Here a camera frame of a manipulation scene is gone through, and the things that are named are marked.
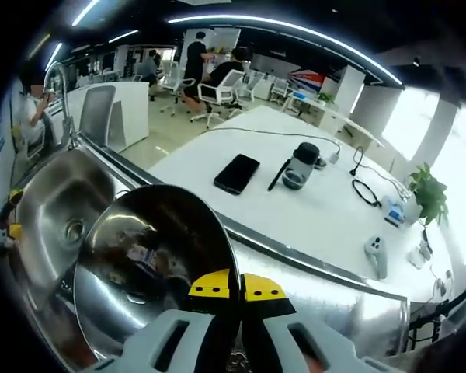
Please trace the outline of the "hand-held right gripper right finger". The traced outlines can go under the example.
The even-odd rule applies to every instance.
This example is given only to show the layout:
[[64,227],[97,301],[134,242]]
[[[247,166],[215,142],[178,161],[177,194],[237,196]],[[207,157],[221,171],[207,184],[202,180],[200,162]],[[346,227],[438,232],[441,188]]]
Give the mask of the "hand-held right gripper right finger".
[[282,287],[242,275],[242,342],[253,372],[375,372],[352,341],[297,312]]

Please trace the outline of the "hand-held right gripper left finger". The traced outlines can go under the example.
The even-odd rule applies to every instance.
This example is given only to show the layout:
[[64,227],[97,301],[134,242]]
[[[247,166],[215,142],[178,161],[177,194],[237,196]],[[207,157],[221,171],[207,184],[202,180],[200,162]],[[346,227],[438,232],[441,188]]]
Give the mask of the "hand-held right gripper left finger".
[[87,372],[223,372],[233,348],[230,270],[193,282],[180,309],[164,311]]

